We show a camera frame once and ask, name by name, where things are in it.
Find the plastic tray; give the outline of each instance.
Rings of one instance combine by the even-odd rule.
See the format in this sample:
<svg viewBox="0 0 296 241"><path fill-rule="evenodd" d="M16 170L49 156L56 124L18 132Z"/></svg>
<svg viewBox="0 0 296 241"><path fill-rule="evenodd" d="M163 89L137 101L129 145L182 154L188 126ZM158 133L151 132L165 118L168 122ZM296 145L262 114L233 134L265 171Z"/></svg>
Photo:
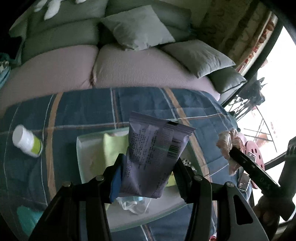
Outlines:
<svg viewBox="0 0 296 241"><path fill-rule="evenodd" d="M104 133L114 133L114 135L118 136L125 135L128 133L128 127L91 133L77 137L77 159L82 183L88 182L94 178L94 175L90 170L90 166L92 161L95 160L96 156L98 156L97 153L100 151L98 146L102 142ZM195 168L199 168L198 162L189 143L183 151L181 158L190 160ZM185 205L186 203L180 197L177 186L172 186L166 187L160 198L152 199L147 212L144 214L136 215L130 211L123 210L117 201L109 206L106 213L110 231L115 232L152 222L169 215Z"/></svg>

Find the plaid pattern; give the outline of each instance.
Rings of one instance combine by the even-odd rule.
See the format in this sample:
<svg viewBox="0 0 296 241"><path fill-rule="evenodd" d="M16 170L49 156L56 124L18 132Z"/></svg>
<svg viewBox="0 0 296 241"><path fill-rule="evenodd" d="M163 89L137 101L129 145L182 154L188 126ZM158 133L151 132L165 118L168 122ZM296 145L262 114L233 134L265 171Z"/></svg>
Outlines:
<svg viewBox="0 0 296 241"><path fill-rule="evenodd" d="M202 174L214 183L237 183L236 176L229 176L228 162L215 145L218 133L232 128L230 118L206 92L138 87L45 96L2 110L0 119L0 162L3 167L0 169L0 212L16 235L23 235L16 215L18 206L45 209L63 181L81 183L76 156L77 136L126 127L131 111L195 127L189 141ZM18 124L43 141L44 150L39 158L32 158L13 145L12 133ZM144 225L137 228L148 230ZM153 228L149 230L151 234L145 232L147 239L149 235L153 237ZM161 239L154 235L154 240Z"/></svg>

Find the floral curtain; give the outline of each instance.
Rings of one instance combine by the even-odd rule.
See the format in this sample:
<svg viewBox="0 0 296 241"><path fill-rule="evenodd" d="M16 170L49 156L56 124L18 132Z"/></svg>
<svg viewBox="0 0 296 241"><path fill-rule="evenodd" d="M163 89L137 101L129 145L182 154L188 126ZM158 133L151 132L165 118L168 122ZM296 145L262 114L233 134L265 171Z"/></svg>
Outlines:
<svg viewBox="0 0 296 241"><path fill-rule="evenodd" d="M270 17L271 12L259 0L212 0L197 35L239 67L256 46Z"/></svg>
<svg viewBox="0 0 296 241"><path fill-rule="evenodd" d="M239 73L243 74L245 72L245 69L247 70L248 67L250 67L252 65L252 59L253 58L256 59L256 57L260 53L260 50L262 50L264 47L263 43L268 41L268 39L270 38L270 36L274 30L276 21L277 21L277 17L274 14L272 14L270 16L270 19L267 22L267 25L263 29L262 34L260 35L259 39L256 41L255 46L253 47L253 43L250 44L250 49L251 49L250 54L245 58L245 60L239 66L237 66L237 71Z"/></svg>

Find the purple plastic package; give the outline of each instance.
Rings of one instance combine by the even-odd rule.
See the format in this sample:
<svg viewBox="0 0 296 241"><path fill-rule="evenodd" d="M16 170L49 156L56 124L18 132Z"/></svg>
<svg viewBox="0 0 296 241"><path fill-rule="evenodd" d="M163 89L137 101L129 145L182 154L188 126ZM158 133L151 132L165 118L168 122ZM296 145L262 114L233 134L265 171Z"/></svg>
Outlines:
<svg viewBox="0 0 296 241"><path fill-rule="evenodd" d="M161 197L195 128L132 112L121 193Z"/></svg>

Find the plastic bag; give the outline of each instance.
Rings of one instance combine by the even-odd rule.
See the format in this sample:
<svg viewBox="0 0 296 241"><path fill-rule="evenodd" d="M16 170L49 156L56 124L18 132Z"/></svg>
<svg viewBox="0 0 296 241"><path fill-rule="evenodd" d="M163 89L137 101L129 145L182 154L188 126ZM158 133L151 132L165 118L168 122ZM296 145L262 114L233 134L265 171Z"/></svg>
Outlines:
<svg viewBox="0 0 296 241"><path fill-rule="evenodd" d="M240 165L230 157L229 151L232 149L232 146L235 146L242 153L245 153L245 146L239 137L238 131L231 129L230 131L224 131L220 133L216 146L220 148L223 157L228 160L229 174L235 174Z"/></svg>
<svg viewBox="0 0 296 241"><path fill-rule="evenodd" d="M129 210L134 214L143 214L147 211L151 202L151 198L148 197L118 197L116 199L123 210Z"/></svg>
<svg viewBox="0 0 296 241"><path fill-rule="evenodd" d="M195 128L132 112L121 193L161 197Z"/></svg>

